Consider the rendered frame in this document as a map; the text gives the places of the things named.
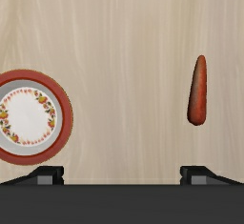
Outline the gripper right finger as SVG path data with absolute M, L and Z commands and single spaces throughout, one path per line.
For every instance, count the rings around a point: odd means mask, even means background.
M 216 175 L 205 166 L 181 166 L 181 185 L 240 185 L 240 182 Z

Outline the orange-red carrot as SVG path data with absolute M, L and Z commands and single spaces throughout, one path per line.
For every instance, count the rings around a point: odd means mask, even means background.
M 187 118 L 195 126 L 202 125 L 207 115 L 207 63 L 200 55 L 195 63 L 191 84 Z

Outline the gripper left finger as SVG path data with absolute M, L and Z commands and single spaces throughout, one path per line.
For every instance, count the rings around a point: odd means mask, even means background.
M 3 185 L 63 185 L 63 166 L 39 166 L 28 175 L 3 182 Z

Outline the red-rimmed floral plate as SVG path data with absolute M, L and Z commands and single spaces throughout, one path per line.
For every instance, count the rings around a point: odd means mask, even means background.
M 52 78 L 32 70 L 0 74 L 0 159 L 47 161 L 66 145 L 72 124 L 71 102 Z

